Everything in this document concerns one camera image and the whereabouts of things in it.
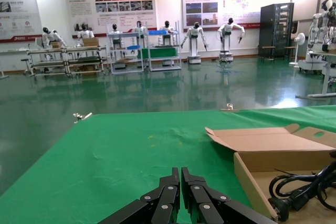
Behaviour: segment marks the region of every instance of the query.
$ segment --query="green table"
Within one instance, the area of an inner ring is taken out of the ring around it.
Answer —
[[[76,124],[1,198],[3,224],[92,224],[154,189],[173,166],[249,205],[233,152],[204,127],[320,127],[336,132],[336,106],[93,115]],[[181,223],[190,222],[185,209]]]

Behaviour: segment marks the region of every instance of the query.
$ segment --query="stool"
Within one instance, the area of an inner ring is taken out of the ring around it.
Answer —
[[[287,49],[287,52],[288,52],[288,58],[287,60],[289,61],[291,58],[295,58],[295,56],[293,56],[293,52],[294,52],[294,49],[296,47],[285,47],[285,49]]]
[[[27,69],[25,71],[23,71],[23,74],[26,75],[29,72],[29,66],[28,66],[29,59],[22,59],[21,61],[25,61],[26,62]]]
[[[274,63],[274,56],[273,56],[273,53],[274,53],[274,49],[275,47],[262,47],[263,49],[263,53],[262,53],[262,62],[265,62],[265,50],[269,49],[270,51],[270,57],[267,59],[267,60],[272,60],[273,63]]]

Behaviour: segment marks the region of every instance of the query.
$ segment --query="wall poster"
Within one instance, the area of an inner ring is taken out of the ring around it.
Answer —
[[[35,41],[41,34],[36,0],[0,0],[0,43]]]
[[[96,37],[106,36],[106,25],[117,24],[122,32],[131,31],[140,20],[156,30],[155,0],[66,0],[71,34],[77,38],[82,24]]]
[[[260,27],[262,0],[182,0],[183,28],[186,31],[195,22],[204,30],[217,30],[229,18],[245,29]]]

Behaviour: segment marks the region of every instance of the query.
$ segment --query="humanoid robot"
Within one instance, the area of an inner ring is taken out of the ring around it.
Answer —
[[[144,39],[144,34],[146,33],[146,27],[142,26],[141,21],[137,21],[136,22],[136,27],[133,28],[133,32],[134,33],[140,33],[140,37],[136,38],[137,41],[137,45],[140,45],[141,48],[145,48],[146,47],[146,43],[145,43],[145,39]]]
[[[113,31],[111,31],[110,34],[122,34],[122,31],[117,30],[118,27],[117,27],[116,24],[113,24],[112,28],[113,28]],[[124,47],[124,41],[123,41],[122,38],[113,38],[112,43],[113,43],[113,50],[120,49],[120,48]],[[114,53],[115,59],[117,59],[117,52],[115,51],[113,53]],[[120,52],[120,59],[122,57],[125,58],[125,52],[124,51]],[[125,67],[126,67],[126,64],[124,64],[124,63],[114,64],[114,68],[116,68],[116,69],[125,68]]]
[[[88,39],[88,38],[94,38],[95,35],[92,31],[88,30],[87,26],[85,24],[81,25],[82,31],[78,32],[78,40],[77,40],[77,47],[82,47],[83,42],[80,41],[80,39]]]
[[[203,28],[199,27],[199,22],[195,22],[194,26],[188,29],[188,32],[186,36],[184,37],[181,48],[183,48],[183,44],[185,41],[189,38],[189,50],[191,52],[191,55],[188,56],[188,63],[189,64],[200,64],[201,63],[201,57],[198,55],[197,50],[197,38],[198,34],[201,35],[205,50],[207,50],[207,44],[206,39],[204,37]]]
[[[242,40],[245,30],[242,26],[233,22],[232,18],[229,18],[227,24],[223,24],[218,32],[220,33],[221,52],[219,53],[219,60],[221,62],[231,63],[233,61],[233,54],[230,52],[230,36],[233,28],[240,29],[239,43]]]
[[[160,30],[167,31],[169,34],[162,35],[159,37],[159,45],[163,47],[172,47],[177,44],[175,36],[171,35],[173,33],[174,27],[170,26],[168,20],[164,22],[164,26]],[[173,60],[164,60],[162,62],[163,66],[172,66],[174,65]]]
[[[324,10],[323,13],[313,15],[313,22],[309,29],[306,59],[298,61],[300,70],[313,70],[314,72],[323,70],[323,65],[326,64],[324,58],[314,52],[322,53],[336,49],[336,3],[332,0],[325,0],[322,2],[321,8]]]
[[[61,36],[58,35],[56,30],[50,31],[47,27],[43,28],[42,40],[44,47],[50,45],[52,42],[61,42],[62,47],[67,47]]]

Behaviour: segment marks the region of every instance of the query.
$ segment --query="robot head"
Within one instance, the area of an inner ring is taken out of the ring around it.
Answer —
[[[325,0],[321,4],[321,8],[325,11],[332,11],[333,10],[333,2],[332,0]]]

